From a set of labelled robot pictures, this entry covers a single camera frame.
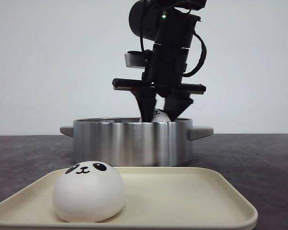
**tray rim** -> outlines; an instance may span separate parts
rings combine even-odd
[[[253,228],[256,226],[257,220],[258,220],[258,212],[256,208],[231,184],[229,183],[222,174],[218,173],[217,171],[207,169],[207,168],[202,168],[202,167],[114,167],[117,169],[126,169],[126,170],[132,170],[132,169],[151,169],[153,171],[159,171],[159,170],[183,170],[183,171],[190,171],[190,170],[202,170],[202,171],[207,171],[210,173],[213,173],[220,177],[223,181],[223,183],[226,183],[227,186],[229,186],[238,196],[240,199],[242,199],[244,202],[248,204],[248,206],[251,208],[253,214],[250,219],[248,219],[245,222],[242,222],[240,224],[231,224],[231,225],[226,225],[223,228],[219,228],[216,226],[196,226],[194,228],[194,225],[186,224],[186,225],[134,225],[134,224],[124,224],[124,225],[117,225],[117,224],[111,224],[111,223],[90,223],[90,222],[73,222],[73,223],[68,223],[68,222],[60,222],[60,223],[55,223],[55,224],[13,224],[13,223],[6,223],[4,221],[0,220],[0,228],[1,227],[7,227],[7,228],[32,228],[32,229],[51,229],[51,228],[56,228],[56,229],[63,229],[63,228],[93,228],[93,229],[198,229],[198,230],[216,230],[216,229],[235,229],[235,230],[243,230],[246,227],[253,226]],[[23,190],[28,189],[30,187],[33,187],[35,184],[37,184],[39,181],[43,180],[44,178],[48,177],[50,174],[57,173],[58,171],[64,171],[68,168],[63,168],[63,169],[58,169],[54,170],[52,172],[49,172],[42,176],[41,178],[37,179],[33,183],[29,184],[25,188],[21,189],[20,191],[16,192],[12,196],[6,198],[5,200],[0,202],[0,206],[8,202],[9,200],[13,199],[15,196],[19,195]]]

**black cable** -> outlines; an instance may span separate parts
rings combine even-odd
[[[190,14],[191,13],[191,10],[189,10],[188,12],[184,13],[184,14]]]
[[[195,37],[198,38],[198,40],[200,40],[201,44],[202,44],[202,52],[201,52],[201,57],[198,60],[197,65],[195,66],[195,68],[189,72],[189,73],[184,73],[182,76],[185,78],[191,77],[193,76],[195,73],[197,73],[197,71],[200,70],[200,68],[203,66],[205,59],[206,59],[206,55],[207,55],[207,48],[205,46],[204,41],[201,39],[201,37],[195,32],[195,30],[192,30],[192,33],[194,34]]]
[[[189,7],[189,11],[186,14],[190,14],[191,11],[192,11],[191,2],[189,0],[187,0],[187,4],[188,4],[188,7]]]
[[[140,19],[140,44],[141,44],[141,50],[144,54],[145,54],[145,50],[144,50],[144,44],[143,44],[143,21],[144,21],[146,4],[147,4],[147,0],[143,0],[142,14],[141,14],[141,19]]]

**white wall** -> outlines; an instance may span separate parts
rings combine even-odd
[[[58,134],[77,118],[139,116],[133,96],[111,85],[141,78],[123,58],[140,49],[128,24],[134,2],[0,0],[0,135]],[[207,92],[193,95],[181,116],[216,133],[288,133],[288,0],[207,0],[197,14],[208,55],[184,82]],[[199,49],[194,39],[189,69]]]

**black eye patch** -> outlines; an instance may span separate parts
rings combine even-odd
[[[78,168],[78,167],[79,167],[79,164],[76,164],[76,165],[70,167],[70,168],[65,172],[65,174],[68,174],[68,173],[74,171],[74,170],[75,170],[76,168]]]
[[[94,163],[93,164],[94,168],[100,170],[100,171],[105,171],[107,170],[106,166],[101,164],[101,163]]]

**stainless steel pot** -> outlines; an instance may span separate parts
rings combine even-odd
[[[140,123],[139,118],[74,120],[60,132],[73,137],[75,162],[104,161],[112,166],[176,166],[192,157],[192,141],[213,134],[192,120]]]

